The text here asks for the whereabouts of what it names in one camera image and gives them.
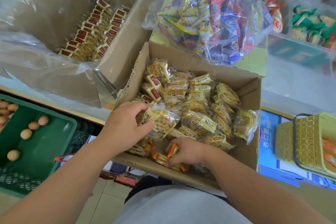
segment cardboard box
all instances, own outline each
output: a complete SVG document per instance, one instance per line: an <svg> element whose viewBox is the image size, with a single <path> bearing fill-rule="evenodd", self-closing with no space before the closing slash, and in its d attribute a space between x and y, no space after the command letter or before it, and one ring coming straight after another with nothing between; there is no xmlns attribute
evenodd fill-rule
<svg viewBox="0 0 336 224"><path fill-rule="evenodd" d="M151 31L143 29L141 23L153 0L106 1L132 9L99 62L74 62L0 42L0 67L33 89L100 107L99 95L104 99L114 89L123 88L139 51L149 40ZM11 0L0 5L0 30L31 34L57 52L94 5L95 0Z"/></svg>
<svg viewBox="0 0 336 224"><path fill-rule="evenodd" d="M154 58L166 59L170 67L190 70L197 76L212 71L214 72L215 79L229 84L237 91L243 109L260 110L261 78L257 74L235 67L210 65L205 59L199 56L193 56L191 53L153 42L145 43L143 46L134 65L131 77L117 99L116 106L127 101L132 101L137 97L144 79L146 64L149 59ZM240 140L238 146L230 152L230 155L250 168L257 170L258 149L259 130L255 132L250 145L246 145L245 141ZM113 161L194 187L218 189L215 181L168 169L148 158L121 153Z"/></svg>

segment left hand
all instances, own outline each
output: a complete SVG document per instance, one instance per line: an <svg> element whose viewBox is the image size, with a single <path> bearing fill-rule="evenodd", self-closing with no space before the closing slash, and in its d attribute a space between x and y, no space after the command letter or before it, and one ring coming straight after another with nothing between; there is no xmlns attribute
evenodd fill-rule
<svg viewBox="0 0 336 224"><path fill-rule="evenodd" d="M153 128L154 121L138 126L135 120L135 116L147 108L142 102L121 104L110 113L105 126L94 141L103 142L103 147L113 150L114 154L128 150Z"/></svg>

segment hand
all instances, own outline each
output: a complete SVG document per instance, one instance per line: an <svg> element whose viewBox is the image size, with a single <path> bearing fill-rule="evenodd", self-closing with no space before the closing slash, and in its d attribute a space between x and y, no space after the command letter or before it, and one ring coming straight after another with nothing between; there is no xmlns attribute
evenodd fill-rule
<svg viewBox="0 0 336 224"><path fill-rule="evenodd" d="M180 163L189 165L204 165L204 154L207 154L208 151L216 149L213 146L195 141L190 137L179 137L174 138L170 141L169 145L166 148L167 153L170 151L173 143L176 143L178 145L179 152L168 159L169 167L173 167Z"/></svg>
<svg viewBox="0 0 336 224"><path fill-rule="evenodd" d="M103 147L113 150L114 154L128 150L153 128L154 121L138 126L135 120L135 116L147 108L142 102L121 104L110 113L105 126L94 141L103 142Z"/></svg>

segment brown egg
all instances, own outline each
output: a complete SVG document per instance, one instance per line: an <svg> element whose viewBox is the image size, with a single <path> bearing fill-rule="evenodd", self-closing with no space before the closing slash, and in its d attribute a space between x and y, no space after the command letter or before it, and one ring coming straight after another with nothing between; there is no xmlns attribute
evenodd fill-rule
<svg viewBox="0 0 336 224"><path fill-rule="evenodd" d="M1 125L6 124L8 120L9 120L8 116L2 116L0 117L0 124Z"/></svg>
<svg viewBox="0 0 336 224"><path fill-rule="evenodd" d="M10 113L8 109L0 109L0 115L9 115Z"/></svg>
<svg viewBox="0 0 336 224"><path fill-rule="evenodd" d="M27 140L27 139L29 139L31 137L32 134L33 134L33 132L29 128L26 128L26 129L24 129L24 130L21 131L20 137L23 140Z"/></svg>
<svg viewBox="0 0 336 224"><path fill-rule="evenodd" d="M7 109L9 110L9 111L11 111L11 112L15 112L17 109L18 109L18 105L17 104L9 104L8 106L7 106Z"/></svg>
<svg viewBox="0 0 336 224"><path fill-rule="evenodd" d="M42 116L41 118L39 118L39 121L38 121L38 123L41 126L47 125L48 122L49 122L49 118L47 116Z"/></svg>
<svg viewBox="0 0 336 224"><path fill-rule="evenodd" d="M18 150L11 150L7 153L7 158L10 161L15 161L20 157L20 152Z"/></svg>
<svg viewBox="0 0 336 224"><path fill-rule="evenodd" d="M28 128L31 130L36 130L40 127L40 125L36 121L32 121L29 123Z"/></svg>
<svg viewBox="0 0 336 224"><path fill-rule="evenodd" d="M0 108L3 109L3 108L7 108L9 106L9 102L8 101L2 101L0 102Z"/></svg>

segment plastic crate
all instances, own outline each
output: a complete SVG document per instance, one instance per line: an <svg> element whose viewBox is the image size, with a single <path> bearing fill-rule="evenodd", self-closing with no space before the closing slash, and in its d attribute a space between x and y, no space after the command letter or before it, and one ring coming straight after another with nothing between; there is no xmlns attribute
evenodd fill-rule
<svg viewBox="0 0 336 224"><path fill-rule="evenodd" d="M295 123L279 124L276 127L275 155L304 170L336 180L336 173L324 164L322 137L336 142L336 117L326 112L295 119Z"/></svg>
<svg viewBox="0 0 336 224"><path fill-rule="evenodd" d="M60 166L54 162L55 157L80 149L93 126L6 95L0 94L0 99L19 106L0 133L0 191L24 197ZM35 130L28 140L22 140L21 131L43 115L49 117L49 123ZM13 149L20 151L20 158L11 162L7 153Z"/></svg>

